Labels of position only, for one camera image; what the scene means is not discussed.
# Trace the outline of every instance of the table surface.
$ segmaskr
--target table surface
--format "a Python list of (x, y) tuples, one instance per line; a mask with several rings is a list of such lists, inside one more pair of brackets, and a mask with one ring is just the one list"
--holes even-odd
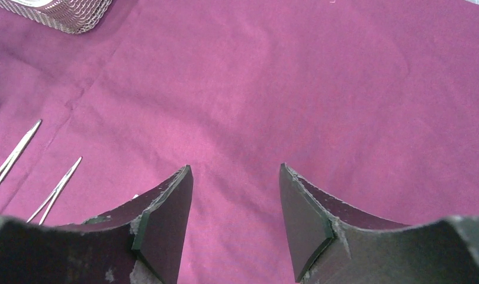
[(79, 156), (46, 225), (190, 164), (179, 283), (293, 283), (282, 162), (397, 222), (479, 215), (479, 6), (114, 1), (83, 35), (0, 9), (0, 165), (40, 118), (0, 214), (28, 218)]

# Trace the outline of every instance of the wire mesh basket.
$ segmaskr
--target wire mesh basket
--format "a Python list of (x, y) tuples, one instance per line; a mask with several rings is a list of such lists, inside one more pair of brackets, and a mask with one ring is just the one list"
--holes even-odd
[(91, 30), (112, 0), (0, 0), (0, 7), (68, 34)]

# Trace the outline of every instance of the forceps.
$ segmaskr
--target forceps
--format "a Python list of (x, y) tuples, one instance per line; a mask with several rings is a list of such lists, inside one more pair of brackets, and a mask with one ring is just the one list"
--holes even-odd
[(35, 216), (37, 216), (37, 214), (44, 208), (44, 206), (46, 206), (46, 204), (49, 201), (51, 201), (51, 203), (48, 204), (46, 210), (44, 211), (44, 215), (42, 215), (42, 218), (40, 219), (40, 222), (38, 223), (39, 225), (42, 225), (42, 223), (44, 222), (44, 220), (47, 217), (47, 214), (49, 214), (49, 211), (51, 210), (51, 207), (54, 205), (54, 202), (56, 201), (56, 198), (58, 198), (58, 196), (62, 192), (63, 188), (68, 183), (68, 180), (70, 179), (70, 177), (75, 172), (75, 169), (77, 169), (77, 166), (79, 165), (81, 160), (82, 160), (82, 157), (80, 157), (79, 160), (77, 160), (77, 162), (75, 162), (75, 164), (73, 164), (73, 166), (68, 170), (68, 172), (62, 177), (62, 180), (60, 180), (58, 185), (53, 189), (53, 191), (51, 191), (51, 194), (46, 198), (46, 200), (44, 200), (44, 202), (42, 202), (42, 204), (37, 208), (37, 210), (34, 212), (34, 214), (32, 214), (32, 216), (30, 216), (27, 223), (32, 221), (35, 218)]
[(7, 157), (7, 159), (0, 167), (0, 184), (5, 179), (6, 175), (9, 173), (16, 160), (18, 160), (19, 156), (21, 155), (21, 152), (23, 152), (27, 144), (33, 138), (41, 122), (42, 120), (38, 120), (35, 125), (25, 134), (25, 136), (23, 136), (18, 145), (16, 145), (16, 148), (11, 152), (9, 157)]

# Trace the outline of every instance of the surgical instrument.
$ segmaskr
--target surgical instrument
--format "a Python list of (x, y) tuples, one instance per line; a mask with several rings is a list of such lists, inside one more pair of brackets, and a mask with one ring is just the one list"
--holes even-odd
[(0, 167), (0, 184), (5, 179), (6, 175), (13, 167), (14, 163), (18, 160), (19, 156), (21, 155), (27, 144), (33, 138), (41, 122), (42, 120), (38, 120), (34, 124), (34, 126), (25, 134), (25, 136), (23, 136), (21, 141), (16, 145), (16, 148), (11, 152), (9, 157), (7, 157), (6, 161), (4, 161), (4, 163)]
[(49, 211), (51, 210), (51, 207), (54, 205), (54, 202), (56, 201), (56, 199), (58, 198), (58, 196), (60, 195), (60, 193), (62, 192), (63, 188), (65, 187), (65, 185), (68, 183), (68, 180), (70, 179), (70, 177), (73, 175), (73, 173), (75, 172), (75, 170), (77, 169), (77, 166), (79, 165), (79, 163), (81, 162), (82, 160), (82, 157), (80, 157), (77, 162), (75, 162), (75, 164), (73, 164), (73, 166), (68, 170), (68, 172), (62, 177), (62, 179), (60, 180), (60, 182), (58, 183), (58, 185), (56, 185), (56, 187), (53, 189), (53, 191), (51, 191), (51, 194), (46, 198), (46, 200), (37, 208), (37, 210), (34, 212), (34, 214), (32, 214), (32, 216), (28, 219), (27, 223), (32, 221), (35, 216), (37, 216), (37, 214), (44, 208), (44, 206), (46, 206), (46, 204), (51, 201), (46, 210), (44, 211), (44, 214), (42, 215), (42, 218), (40, 219), (40, 222), (38, 223), (39, 225), (42, 225), (42, 223), (44, 222), (44, 220), (46, 219), (47, 217), (47, 214), (49, 214)]

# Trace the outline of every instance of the torn foam edge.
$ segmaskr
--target torn foam edge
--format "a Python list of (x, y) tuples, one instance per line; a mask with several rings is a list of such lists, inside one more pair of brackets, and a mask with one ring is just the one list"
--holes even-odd
[(361, 228), (361, 227), (357, 227), (357, 226), (354, 226), (354, 225), (350, 225), (350, 224), (347, 224), (346, 222), (343, 222), (340, 220), (340, 218), (338, 216), (335, 216), (333, 215), (330, 211), (328, 211), (307, 189), (306, 187), (300, 183), (300, 181), (297, 180), (297, 178), (302, 178), (305, 182), (307, 182), (309, 185), (313, 186), (314, 188), (324, 192), (326, 195), (329, 195), (331, 196), (332, 198), (335, 198), (336, 200), (338, 200), (339, 202), (349, 206), (349, 207), (352, 207), (352, 208), (355, 208), (356, 210), (359, 210), (363, 213), (366, 213), (368, 215), (371, 215), (371, 216), (374, 216), (376, 218), (379, 218), (379, 219), (382, 219), (382, 220), (386, 220), (386, 221), (389, 221), (389, 222), (394, 222), (394, 223), (398, 223), (396, 221), (393, 221), (393, 220), (390, 220), (390, 219), (387, 219), (387, 218), (383, 218), (383, 217), (379, 217), (379, 216), (376, 216), (372, 213), (369, 213), (365, 210), (362, 210), (362, 209), (359, 209), (345, 201), (342, 201), (340, 198), (337, 198), (335, 197), (334, 195), (326, 192), (326, 191), (323, 191), (321, 190), (319, 187), (317, 187), (316, 185), (314, 185), (313, 183), (311, 183), (309, 180), (307, 180), (306, 178), (304, 178), (303, 176), (301, 176), (299, 173), (295, 172), (295, 170), (293, 170), (292, 168), (288, 167), (287, 166), (287, 170), (290, 172), (290, 174), (292, 175), (292, 177), (294, 178), (293, 180), (298, 182), (300, 184), (300, 186), (302, 186), (302, 188), (304, 189), (305, 193), (307, 193), (307, 196), (309, 196), (311, 198), (312, 201), (314, 201), (321, 210), (323, 210), (323, 212), (325, 213), (325, 215), (328, 217), (329, 220), (331, 220), (332, 224), (333, 224), (333, 221), (335, 219), (335, 221), (338, 220), (338, 223), (341, 225), (341, 229), (343, 230), (346, 230), (348, 228), (353, 228), (355, 230), (359, 230), (359, 231), (363, 231), (363, 232), (373, 232), (373, 233), (396, 233), (396, 232), (403, 232), (403, 231), (408, 231), (408, 230), (412, 230), (412, 229), (417, 229), (417, 228), (422, 228), (422, 227), (428, 227), (432, 224), (435, 224), (435, 223), (438, 223), (442, 220), (450, 220), (451, 218), (455, 218), (456, 220), (459, 218), (459, 220), (462, 220), (463, 217), (460, 217), (460, 216), (452, 216), (452, 217), (446, 217), (446, 218), (442, 218), (441, 220), (435, 220), (435, 221), (432, 221), (432, 222), (429, 222), (429, 223), (424, 223), (424, 224), (417, 224), (417, 225), (407, 225), (407, 224), (403, 224), (405, 227), (401, 227), (401, 228), (392, 228), (392, 229), (367, 229), (367, 228)]
[(142, 213), (140, 215), (138, 215), (134, 220), (131, 221), (131, 224), (130, 224), (130, 233), (131, 234), (137, 234), (138, 233), (138, 227), (140, 225), (140, 220), (142, 219), (142, 215), (145, 211), (155, 211), (157, 210), (165, 201), (166, 199), (169, 197), (169, 195), (177, 188), (177, 186), (175, 186), (176, 183), (179, 183), (181, 182), (182, 180), (182, 177), (180, 176), (180, 174), (183, 172), (184, 169), (186, 169), (187, 166), (183, 167), (182, 169), (178, 170), (174, 176), (176, 176), (176, 178), (174, 178), (171, 183), (169, 184), (168, 188), (166, 190), (164, 190), (163, 192), (161, 192), (159, 194), (159, 196), (154, 199), (150, 205), (145, 208)]
[(316, 203), (317, 206), (324, 212), (326, 218), (328, 218), (328, 220), (330, 221), (333, 232), (337, 235), (337, 239), (340, 240), (342, 242), (342, 244), (344, 245), (344, 248), (345, 248), (349, 258), (352, 258), (351, 249), (349, 248), (348, 239), (346, 238), (344, 228), (342, 228), (343, 226), (346, 226), (347, 224), (342, 222), (339, 217), (331, 214), (323, 205), (321, 205), (321, 203), (306, 189), (306, 187), (298, 180), (298, 178), (302, 178), (306, 182), (308, 182), (310, 185), (314, 186), (312, 183), (310, 183), (307, 179), (305, 179), (304, 177), (299, 175), (297, 172), (292, 170), (292, 168), (287, 167), (287, 170), (289, 171), (290, 175), (292, 176), (292, 181), (297, 182), (297, 184), (299, 184), (302, 187), (302, 189), (307, 194), (307, 196), (309, 198), (311, 198), (311, 200), (314, 201), (314, 203)]

